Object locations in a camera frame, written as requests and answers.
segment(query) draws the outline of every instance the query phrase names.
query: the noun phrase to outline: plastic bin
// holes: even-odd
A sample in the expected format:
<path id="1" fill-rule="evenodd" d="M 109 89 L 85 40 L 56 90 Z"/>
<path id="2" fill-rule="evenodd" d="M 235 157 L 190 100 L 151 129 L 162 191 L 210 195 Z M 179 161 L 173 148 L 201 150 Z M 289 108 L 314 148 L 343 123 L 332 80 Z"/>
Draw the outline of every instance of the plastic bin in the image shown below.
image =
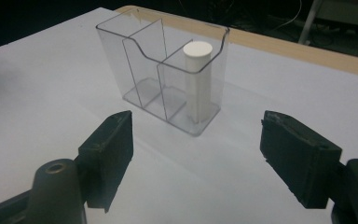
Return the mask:
<path id="1" fill-rule="evenodd" d="M 123 99 L 200 135 L 222 104 L 229 29 L 136 8 L 97 30 Z M 213 49 L 196 70 L 183 51 L 193 41 Z"/>

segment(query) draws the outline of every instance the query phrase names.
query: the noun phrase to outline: white cylinder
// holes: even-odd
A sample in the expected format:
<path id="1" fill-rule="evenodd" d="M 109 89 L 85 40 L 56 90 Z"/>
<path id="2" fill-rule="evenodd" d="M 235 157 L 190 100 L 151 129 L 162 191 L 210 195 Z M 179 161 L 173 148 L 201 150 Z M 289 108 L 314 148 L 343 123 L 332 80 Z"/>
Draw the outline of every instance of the white cylinder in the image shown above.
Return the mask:
<path id="1" fill-rule="evenodd" d="M 203 41 L 193 41 L 183 47 L 186 70 L 199 72 L 210 60 L 213 47 Z M 186 75 L 186 111 L 194 122 L 203 122 L 211 116 L 211 66 L 197 74 Z"/>

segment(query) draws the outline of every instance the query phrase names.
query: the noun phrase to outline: white tabletop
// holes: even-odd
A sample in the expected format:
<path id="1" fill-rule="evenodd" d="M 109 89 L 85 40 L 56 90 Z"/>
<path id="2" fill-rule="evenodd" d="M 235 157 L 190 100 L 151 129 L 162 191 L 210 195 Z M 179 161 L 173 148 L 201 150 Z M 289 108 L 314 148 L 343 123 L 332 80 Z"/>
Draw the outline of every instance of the white tabletop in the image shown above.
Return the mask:
<path id="1" fill-rule="evenodd" d="M 110 212 L 87 209 L 89 223 L 331 223 L 331 202 L 304 209 L 265 162 L 260 120 L 286 113 L 342 147 L 341 162 L 358 158 L 358 76 L 230 44 L 222 109 L 191 137 L 121 99 L 95 30 L 114 15 L 99 8 L 0 47 L 0 202 L 131 110 L 133 159 Z"/>

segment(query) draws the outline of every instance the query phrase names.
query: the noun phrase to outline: transparent organizer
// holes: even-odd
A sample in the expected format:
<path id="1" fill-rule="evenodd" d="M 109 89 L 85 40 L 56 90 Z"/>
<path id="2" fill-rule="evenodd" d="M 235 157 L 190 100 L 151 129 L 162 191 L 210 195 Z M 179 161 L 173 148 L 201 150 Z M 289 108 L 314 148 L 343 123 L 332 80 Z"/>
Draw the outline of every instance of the transparent organizer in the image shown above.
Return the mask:
<path id="1" fill-rule="evenodd" d="M 219 112 L 227 27 L 136 8 L 98 24 L 97 31 L 126 101 L 195 136 Z M 213 47 L 196 72 L 187 69 L 183 51 L 192 41 Z"/>

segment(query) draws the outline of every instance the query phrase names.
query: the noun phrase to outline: table edge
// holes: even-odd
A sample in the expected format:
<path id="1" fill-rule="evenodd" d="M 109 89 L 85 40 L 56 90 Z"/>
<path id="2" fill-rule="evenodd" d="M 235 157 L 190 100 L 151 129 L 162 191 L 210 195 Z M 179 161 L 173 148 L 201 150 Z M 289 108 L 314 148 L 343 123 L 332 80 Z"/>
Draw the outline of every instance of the table edge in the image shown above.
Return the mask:
<path id="1" fill-rule="evenodd" d="M 134 8 L 143 7 L 124 6 L 116 9 L 116 12 L 122 13 Z M 314 47 L 304 46 L 269 36 L 253 34 L 238 29 L 230 28 L 230 30 L 230 43 L 358 75 L 358 57 L 326 49 L 316 49 Z"/>

